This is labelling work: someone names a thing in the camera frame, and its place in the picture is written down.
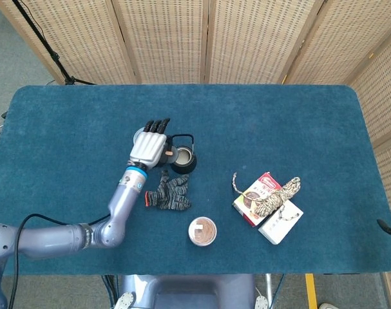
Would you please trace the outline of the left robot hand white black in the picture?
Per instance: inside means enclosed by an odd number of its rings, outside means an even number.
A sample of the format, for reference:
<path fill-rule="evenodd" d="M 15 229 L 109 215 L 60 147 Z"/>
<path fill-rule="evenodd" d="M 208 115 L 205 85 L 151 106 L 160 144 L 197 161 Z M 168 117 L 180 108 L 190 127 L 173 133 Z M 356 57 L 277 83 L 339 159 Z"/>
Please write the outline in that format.
<path fill-rule="evenodd" d="M 167 136 L 164 134 L 170 118 L 149 120 L 137 135 L 129 155 L 128 165 L 149 171 L 154 168 L 162 156 Z"/>

